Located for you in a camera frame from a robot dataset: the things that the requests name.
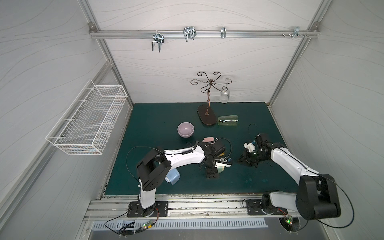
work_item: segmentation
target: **green table surface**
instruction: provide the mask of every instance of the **green table surface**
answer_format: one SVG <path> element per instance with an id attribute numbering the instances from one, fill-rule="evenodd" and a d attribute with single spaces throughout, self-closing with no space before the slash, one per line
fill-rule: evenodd
<path id="1" fill-rule="evenodd" d="M 197 164 L 178 167 L 180 180 L 174 185 L 164 181 L 156 194 L 233 194 L 262 193 L 270 190 L 296 192 L 296 182 L 276 163 L 259 164 L 258 168 L 237 163 L 251 137 L 258 132 L 269 134 L 271 141 L 284 143 L 283 138 L 265 103 L 211 103 L 216 116 L 238 115 L 237 126 L 204 125 L 198 116 L 197 107 L 202 103 L 136 103 L 133 108 L 116 162 L 109 179 L 105 195 L 138 194 L 137 181 L 126 169 L 126 156 L 134 146 L 161 146 L 174 150 L 189 147 L 204 137 L 225 137 L 232 143 L 233 165 L 226 167 L 217 179 L 206 179 L 204 167 Z M 195 127 L 194 134 L 182 138 L 177 126 L 190 122 Z M 229 144 L 223 140 L 227 150 Z M 127 166 L 137 177 L 136 164 L 149 152 L 148 148 L 135 148 L 127 158 Z"/>

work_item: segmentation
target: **green glass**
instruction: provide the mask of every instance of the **green glass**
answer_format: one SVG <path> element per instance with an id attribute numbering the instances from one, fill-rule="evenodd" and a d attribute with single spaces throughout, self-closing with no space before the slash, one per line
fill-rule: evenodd
<path id="1" fill-rule="evenodd" d="M 237 115 L 221 116 L 217 118 L 217 124 L 222 126 L 237 126 L 239 118 Z"/>

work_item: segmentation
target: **purple bowl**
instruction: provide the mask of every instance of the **purple bowl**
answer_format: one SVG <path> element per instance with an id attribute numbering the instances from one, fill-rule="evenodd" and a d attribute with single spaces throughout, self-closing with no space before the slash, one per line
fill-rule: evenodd
<path id="1" fill-rule="evenodd" d="M 187 138 L 192 136 L 195 131 L 195 127 L 190 122 L 180 123 L 177 127 L 177 132 L 181 137 Z"/>

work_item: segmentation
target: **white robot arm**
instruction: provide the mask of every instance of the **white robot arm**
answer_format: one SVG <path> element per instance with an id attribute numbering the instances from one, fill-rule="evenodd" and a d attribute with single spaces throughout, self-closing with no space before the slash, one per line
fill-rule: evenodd
<path id="1" fill-rule="evenodd" d="M 224 161 L 217 160 L 223 152 L 225 152 L 225 146 L 218 140 L 209 143 L 196 142 L 193 147 L 178 150 L 150 151 L 136 167 L 140 183 L 141 207 L 147 209 L 153 206 L 156 188 L 174 168 L 204 161 L 207 178 L 218 177 L 218 167 L 232 165 L 228 162 L 228 157 Z"/>
<path id="2" fill-rule="evenodd" d="M 241 163 L 257 166 L 260 161 L 271 159 L 279 164 L 298 184 L 297 193 L 271 192 L 267 196 L 273 207 L 299 212 L 306 220 L 339 217 L 341 214 L 336 184 L 332 176 L 320 174 L 292 155 L 281 143 L 272 143 L 265 133 L 258 134 L 254 142 L 257 159 L 249 155 Z"/>

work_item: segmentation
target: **metal hook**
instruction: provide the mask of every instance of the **metal hook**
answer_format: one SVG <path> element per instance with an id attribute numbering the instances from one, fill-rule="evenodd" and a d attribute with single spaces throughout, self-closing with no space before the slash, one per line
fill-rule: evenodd
<path id="1" fill-rule="evenodd" d="M 221 27 L 221 38 L 226 38 L 226 37 L 227 37 L 227 28 Z"/>
<path id="2" fill-rule="evenodd" d="M 297 37 L 297 36 L 302 37 L 302 38 L 304 37 L 304 35 L 302 35 L 302 34 L 299 33 L 299 27 L 296 27 L 296 28 L 293 30 L 293 33 L 290 34 L 290 36 L 291 36 L 292 39 L 295 38 L 295 37 Z"/>
<path id="3" fill-rule="evenodd" d="M 205 74 L 205 76 L 207 77 L 207 79 L 209 81 L 209 77 L 208 77 L 208 75 L 205 72 L 198 72 L 197 75 L 201 77 L 203 75 L 203 73 Z"/>
<path id="4" fill-rule="evenodd" d="M 153 41 L 152 41 L 152 52 L 155 48 L 155 44 L 157 43 L 159 45 L 159 53 L 161 49 L 161 44 L 164 42 L 164 36 L 157 33 L 153 35 Z"/>
<path id="5" fill-rule="evenodd" d="M 184 34 L 184 38 L 187 42 L 188 42 L 188 37 L 190 37 L 190 38 L 192 38 L 192 40 L 194 40 L 195 36 L 196 36 L 196 29 L 193 26 L 186 27 L 185 29 L 183 29 L 183 34 Z"/>
<path id="6" fill-rule="evenodd" d="M 226 92 L 226 91 L 228 91 L 227 84 L 232 83 L 232 80 L 231 80 L 230 83 L 216 83 L 216 80 L 218 80 L 218 78 L 221 77 L 221 73 L 220 73 L 220 72 L 214 72 L 214 75 L 218 75 L 218 74 L 220 74 L 215 80 L 213 80 L 213 79 L 209 79 L 209 78 L 208 78 L 208 75 L 207 75 L 205 72 L 198 72 L 197 75 L 198 75 L 198 76 L 203 76 L 203 73 L 204 73 L 205 76 L 207 77 L 208 81 L 204 82 L 204 81 L 201 81 L 201 80 L 193 79 L 193 80 L 191 80 L 191 82 L 190 82 L 192 85 L 197 85 L 197 84 L 198 84 L 197 81 L 202 82 L 202 83 L 205 83 L 206 85 L 200 89 L 200 91 L 201 91 L 202 93 L 206 93 L 207 91 L 210 93 L 210 89 L 211 89 L 211 87 L 214 87 L 215 89 L 219 90 L 220 92 Z M 217 87 L 215 87 L 216 84 L 219 84 L 219 85 L 223 85 L 223 84 L 225 84 L 225 86 L 221 87 L 222 90 L 220 90 L 220 89 L 218 89 Z"/>
<path id="7" fill-rule="evenodd" d="M 220 73 L 220 75 L 214 80 L 214 82 L 215 82 L 216 80 L 218 80 L 219 77 L 221 77 L 221 73 Z"/>

